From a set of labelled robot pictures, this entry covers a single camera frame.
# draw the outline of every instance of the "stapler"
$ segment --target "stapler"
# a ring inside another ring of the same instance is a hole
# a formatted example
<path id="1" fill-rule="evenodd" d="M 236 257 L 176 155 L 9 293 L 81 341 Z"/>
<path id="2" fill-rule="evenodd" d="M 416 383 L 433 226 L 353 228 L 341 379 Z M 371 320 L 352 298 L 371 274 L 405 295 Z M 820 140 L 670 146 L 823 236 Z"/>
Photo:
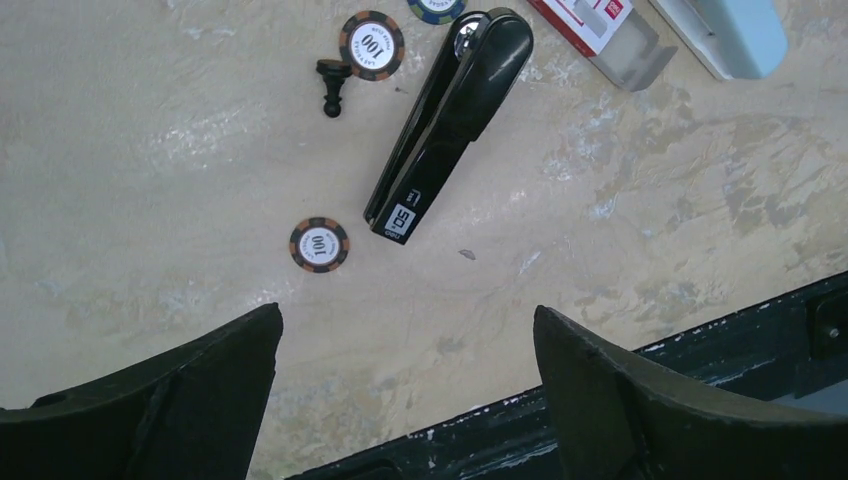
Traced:
<path id="1" fill-rule="evenodd" d="M 532 51 L 530 26 L 510 9 L 454 21 L 365 209 L 372 232 L 406 244 Z"/>
<path id="2" fill-rule="evenodd" d="M 770 75 L 789 50 L 772 0 L 651 0 L 719 80 Z"/>

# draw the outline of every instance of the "light blue object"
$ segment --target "light blue object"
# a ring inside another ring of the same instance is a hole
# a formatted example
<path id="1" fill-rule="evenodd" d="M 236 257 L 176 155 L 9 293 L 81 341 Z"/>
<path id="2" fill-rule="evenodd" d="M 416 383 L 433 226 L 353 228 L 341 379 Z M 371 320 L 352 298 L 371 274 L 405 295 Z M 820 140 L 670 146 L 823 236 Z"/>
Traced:
<path id="1" fill-rule="evenodd" d="M 772 0 L 692 0 L 734 78 L 769 76 L 789 50 Z"/>

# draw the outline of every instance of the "black stapler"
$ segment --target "black stapler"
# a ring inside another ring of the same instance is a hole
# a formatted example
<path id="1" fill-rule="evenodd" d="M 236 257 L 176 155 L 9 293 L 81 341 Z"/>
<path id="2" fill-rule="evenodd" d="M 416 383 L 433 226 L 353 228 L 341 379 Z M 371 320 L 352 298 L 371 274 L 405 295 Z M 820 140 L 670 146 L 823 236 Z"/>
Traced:
<path id="1" fill-rule="evenodd" d="M 530 26 L 508 8 L 454 21 L 365 209 L 372 232 L 409 240 L 532 51 Z"/>

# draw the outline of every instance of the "poker chip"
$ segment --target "poker chip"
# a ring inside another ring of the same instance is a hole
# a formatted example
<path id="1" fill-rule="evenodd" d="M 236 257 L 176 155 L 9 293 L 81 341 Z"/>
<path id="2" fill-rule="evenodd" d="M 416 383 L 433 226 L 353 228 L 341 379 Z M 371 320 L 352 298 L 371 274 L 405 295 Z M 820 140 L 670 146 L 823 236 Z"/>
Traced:
<path id="1" fill-rule="evenodd" d="M 406 48 L 397 22 L 385 13 L 366 10 L 345 22 L 339 35 L 339 52 L 353 67 L 354 75 L 377 82 L 397 71 Z"/>
<path id="2" fill-rule="evenodd" d="M 289 251 L 294 262 L 307 272 L 327 273 L 347 259 L 350 239 L 335 220 L 313 217 L 295 227 Z"/>
<path id="3" fill-rule="evenodd" d="M 466 0 L 407 0 L 418 18 L 431 25 L 451 23 L 462 15 Z"/>

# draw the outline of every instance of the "stapler label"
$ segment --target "stapler label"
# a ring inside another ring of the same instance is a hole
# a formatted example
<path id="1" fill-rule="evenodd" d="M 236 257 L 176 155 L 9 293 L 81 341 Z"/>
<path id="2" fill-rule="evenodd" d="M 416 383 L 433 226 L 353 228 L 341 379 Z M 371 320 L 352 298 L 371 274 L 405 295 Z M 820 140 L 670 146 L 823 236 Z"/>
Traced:
<path id="1" fill-rule="evenodd" d="M 386 222 L 386 235 L 398 240 L 403 238 L 414 220 L 415 212 L 401 204 L 395 205 L 394 211 Z"/>

